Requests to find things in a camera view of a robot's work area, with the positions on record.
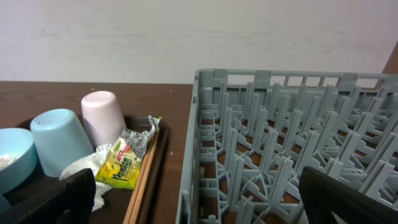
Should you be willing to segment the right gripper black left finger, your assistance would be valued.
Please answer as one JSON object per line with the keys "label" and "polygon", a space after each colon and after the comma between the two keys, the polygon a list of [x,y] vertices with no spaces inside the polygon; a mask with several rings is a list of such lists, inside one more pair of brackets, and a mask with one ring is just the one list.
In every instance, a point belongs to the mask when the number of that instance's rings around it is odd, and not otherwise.
{"label": "right gripper black left finger", "polygon": [[93,172],[82,169],[2,212],[1,223],[55,223],[64,213],[65,223],[88,223],[95,193]]}

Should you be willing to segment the yellow green snack wrapper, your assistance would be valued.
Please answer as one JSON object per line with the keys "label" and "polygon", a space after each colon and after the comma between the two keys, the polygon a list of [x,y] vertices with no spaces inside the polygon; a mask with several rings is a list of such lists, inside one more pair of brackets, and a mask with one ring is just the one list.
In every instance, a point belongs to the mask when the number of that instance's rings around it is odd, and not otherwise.
{"label": "yellow green snack wrapper", "polygon": [[134,189],[148,144],[159,127],[161,118],[148,117],[150,130],[137,132],[124,129],[111,146],[107,158],[95,176],[97,182],[117,189]]}

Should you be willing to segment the white napkin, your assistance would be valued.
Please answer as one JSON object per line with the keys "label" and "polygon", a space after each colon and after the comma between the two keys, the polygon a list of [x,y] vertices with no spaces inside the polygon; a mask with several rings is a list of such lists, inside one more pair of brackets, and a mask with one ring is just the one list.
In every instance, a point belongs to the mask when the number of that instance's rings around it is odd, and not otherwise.
{"label": "white napkin", "polygon": [[[82,169],[90,169],[94,176],[99,172],[100,167],[105,162],[108,153],[111,149],[111,144],[103,144],[98,146],[95,149],[95,152],[90,154],[89,156],[83,157],[72,164],[70,164],[67,168],[65,168],[59,180],[66,179],[67,177],[79,172]],[[104,205],[104,199],[102,195],[112,189],[112,186],[108,184],[104,184],[101,182],[96,182],[96,193],[94,197],[94,205],[92,208],[92,212],[100,209]]]}

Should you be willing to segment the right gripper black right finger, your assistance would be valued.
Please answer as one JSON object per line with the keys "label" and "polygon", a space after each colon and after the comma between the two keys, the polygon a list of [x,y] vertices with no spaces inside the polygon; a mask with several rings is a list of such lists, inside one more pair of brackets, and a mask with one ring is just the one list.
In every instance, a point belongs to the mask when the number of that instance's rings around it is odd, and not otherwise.
{"label": "right gripper black right finger", "polygon": [[336,179],[306,166],[298,189],[310,224],[397,223],[397,211],[362,194]]}

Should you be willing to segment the light blue plastic bowl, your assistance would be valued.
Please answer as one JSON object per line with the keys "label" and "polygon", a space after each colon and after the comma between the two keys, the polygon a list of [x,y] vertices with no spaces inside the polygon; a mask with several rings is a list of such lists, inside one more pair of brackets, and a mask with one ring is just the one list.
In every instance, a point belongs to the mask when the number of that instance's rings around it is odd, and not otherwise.
{"label": "light blue plastic bowl", "polygon": [[1,195],[23,183],[36,165],[32,133],[22,128],[1,129]]}

